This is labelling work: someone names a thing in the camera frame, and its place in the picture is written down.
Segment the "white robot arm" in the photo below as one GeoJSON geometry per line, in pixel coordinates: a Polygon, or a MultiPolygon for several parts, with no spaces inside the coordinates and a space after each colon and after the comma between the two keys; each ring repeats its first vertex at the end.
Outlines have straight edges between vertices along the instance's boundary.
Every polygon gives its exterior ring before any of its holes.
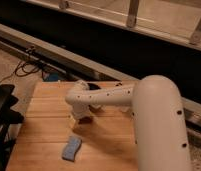
{"type": "Polygon", "coordinates": [[[150,75],[137,83],[98,90],[79,80],[65,100],[75,120],[86,117],[91,105],[131,107],[138,171],[192,171],[182,97],[167,77],[150,75]]]}

